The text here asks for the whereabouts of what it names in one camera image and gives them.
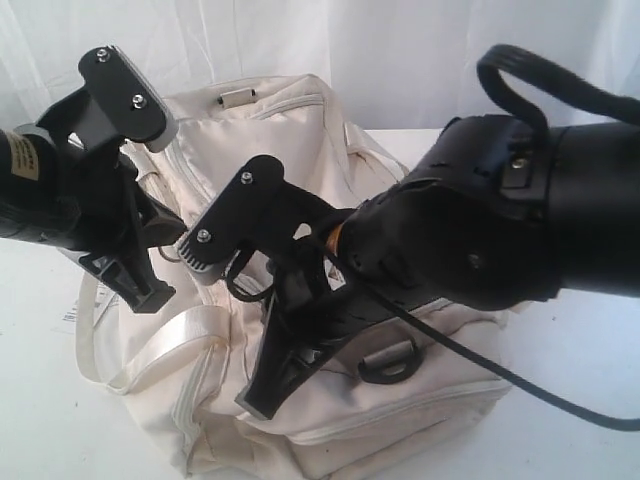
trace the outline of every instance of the screw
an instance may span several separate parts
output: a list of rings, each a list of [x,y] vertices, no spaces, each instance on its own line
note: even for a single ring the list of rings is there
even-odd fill
[[[133,104],[133,108],[140,110],[147,106],[147,99],[138,93],[133,96],[131,103]]]
[[[209,233],[209,230],[205,230],[203,228],[202,230],[198,230],[198,235],[196,238],[198,239],[199,243],[209,243],[212,237]]]
[[[111,54],[109,53],[109,50],[107,50],[106,48],[101,48],[96,52],[96,57],[98,57],[98,61],[100,63],[104,63],[109,60],[109,58],[111,57]]]
[[[251,172],[242,172],[242,175],[240,175],[240,181],[243,185],[249,185],[253,183],[253,175],[251,175]]]
[[[526,158],[516,158],[513,162],[511,162],[511,168],[515,168],[515,169],[524,168],[527,166],[527,163],[529,162],[527,161]]]
[[[469,260],[469,263],[474,270],[480,270],[484,264],[482,258],[480,258],[480,255],[477,255],[475,253],[470,253],[467,256],[467,259]]]

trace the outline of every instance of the white tablecloth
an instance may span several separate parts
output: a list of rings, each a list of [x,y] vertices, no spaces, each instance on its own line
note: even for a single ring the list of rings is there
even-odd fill
[[[435,140],[423,130],[372,133],[407,165]],[[0,478],[178,480],[121,401],[76,371],[63,317],[80,270],[53,249],[3,240],[0,272]],[[526,378],[585,406],[640,416],[640,301],[563,292],[531,306],[507,335],[513,368]],[[589,425],[514,389],[468,435],[376,479],[631,479],[640,478],[638,452],[640,433]]]

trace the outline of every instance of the white backdrop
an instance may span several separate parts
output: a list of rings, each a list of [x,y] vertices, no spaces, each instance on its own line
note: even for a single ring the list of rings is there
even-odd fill
[[[640,96],[637,0],[0,0],[0,127],[34,120],[117,44],[163,94],[313,72],[365,128],[443,126],[495,111],[475,62],[495,43]],[[546,98],[553,123],[584,121]]]

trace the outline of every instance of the white bag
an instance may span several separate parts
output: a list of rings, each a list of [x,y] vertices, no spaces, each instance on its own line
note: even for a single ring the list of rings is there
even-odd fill
[[[125,150],[141,185],[187,225],[258,154],[278,158],[287,181],[334,207],[355,207],[406,173],[343,119],[333,92],[314,76],[241,80],[166,100],[180,125],[175,141],[159,154],[136,145]],[[167,254],[175,251],[153,250],[153,266],[177,293],[154,315],[134,315],[124,302],[119,312],[105,302],[94,309],[97,282],[85,278],[77,356],[85,377],[111,379],[108,389],[125,395],[133,418],[184,475],[233,466],[265,479],[364,478],[475,425],[509,389],[393,320],[357,337],[273,420],[259,421],[234,399],[255,363],[261,305],[237,301],[223,282],[198,285]],[[245,285],[269,281],[258,261],[244,274]],[[496,316],[446,301],[416,314],[504,364]],[[407,339],[426,349],[410,379],[395,385],[358,379],[362,358]]]

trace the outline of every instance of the white surface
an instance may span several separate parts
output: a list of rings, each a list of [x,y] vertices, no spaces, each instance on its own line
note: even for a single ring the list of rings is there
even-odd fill
[[[433,132],[373,132],[413,165]],[[83,382],[62,320],[80,271],[52,249],[0,241],[0,478],[178,480],[120,400]],[[585,406],[640,416],[640,301],[565,292],[512,321],[513,368]],[[514,390],[468,435],[374,477],[640,478],[640,433],[586,424]],[[245,480],[219,472],[214,480]]]
[[[365,128],[439,127],[494,111],[475,63],[515,43],[638,96],[637,0],[0,0],[0,127],[82,83],[81,55],[118,44],[163,94],[316,73]],[[543,94],[555,123],[573,113]]]

